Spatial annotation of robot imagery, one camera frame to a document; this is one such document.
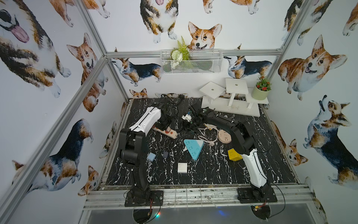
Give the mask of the beige power strip with plugs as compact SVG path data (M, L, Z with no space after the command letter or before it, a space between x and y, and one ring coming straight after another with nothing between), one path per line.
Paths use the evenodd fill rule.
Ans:
M157 132L159 132L161 134L164 134L164 135L166 135L166 136L168 136L168 137L170 137L172 139L176 139L177 136L178 136L178 133L175 130L171 129L170 127L168 127L167 130L164 130L164 131L160 130L160 129L156 128L156 127L153 127L153 130L155 130L155 131L157 131Z

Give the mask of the teal triangular power strip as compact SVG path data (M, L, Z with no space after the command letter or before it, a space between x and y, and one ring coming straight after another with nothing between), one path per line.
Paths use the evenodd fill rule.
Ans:
M204 141L185 139L184 145L189 154L191 155L192 159L196 161L199 158L201 150L204 146Z

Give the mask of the dark grey small plug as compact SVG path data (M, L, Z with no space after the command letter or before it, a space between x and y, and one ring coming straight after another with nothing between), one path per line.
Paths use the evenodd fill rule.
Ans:
M168 157L169 157L169 153L168 152L163 152L162 153L162 157L163 157L163 159L167 159Z

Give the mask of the light blue plug adapter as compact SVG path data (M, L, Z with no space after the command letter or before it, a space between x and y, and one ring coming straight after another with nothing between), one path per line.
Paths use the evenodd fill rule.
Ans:
M149 153L148 156L147 156L147 160L150 161L150 162L153 162L156 158L156 154L154 153Z

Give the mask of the white square plug adapter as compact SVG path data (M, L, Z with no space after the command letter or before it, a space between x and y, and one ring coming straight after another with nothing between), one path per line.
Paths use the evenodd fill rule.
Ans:
M178 163L178 173L186 174L188 172L188 164L187 163Z

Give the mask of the yellow cube socket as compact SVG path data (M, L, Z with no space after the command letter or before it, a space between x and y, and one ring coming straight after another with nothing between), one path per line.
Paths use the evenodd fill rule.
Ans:
M228 150L227 153L229 156L229 160L231 161L239 161L243 159L243 157L239 153L237 153L233 148Z

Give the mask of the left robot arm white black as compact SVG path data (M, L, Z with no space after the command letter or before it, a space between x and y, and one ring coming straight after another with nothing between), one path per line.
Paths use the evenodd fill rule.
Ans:
M174 139L178 135L170 128L172 116L168 113L171 106L172 101L169 98L154 102L134 125L121 129L119 133L119 157L130 172L130 194L134 199L148 200L150 197L149 183L145 177L148 133L155 130Z

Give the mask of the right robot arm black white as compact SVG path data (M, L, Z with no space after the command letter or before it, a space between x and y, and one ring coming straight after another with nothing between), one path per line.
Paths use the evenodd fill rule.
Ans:
M247 122L226 118L209 107L202 108L198 103L191 105L181 118L184 120L183 129L186 132L196 132L204 124L227 132L231 136L233 149L243 157L253 193L263 197L268 192L270 184L258 158L259 146Z

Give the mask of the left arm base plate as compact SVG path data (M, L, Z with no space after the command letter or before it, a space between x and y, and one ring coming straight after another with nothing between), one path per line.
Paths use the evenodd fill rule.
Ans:
M143 206L162 206L164 191L148 190L138 191L130 190L125 196L125 207L143 207Z

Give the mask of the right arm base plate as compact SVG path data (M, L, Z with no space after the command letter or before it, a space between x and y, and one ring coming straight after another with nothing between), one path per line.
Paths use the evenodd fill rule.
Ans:
M278 199L272 188L268 189L253 189L253 188L238 188L237 199L240 203L276 203Z

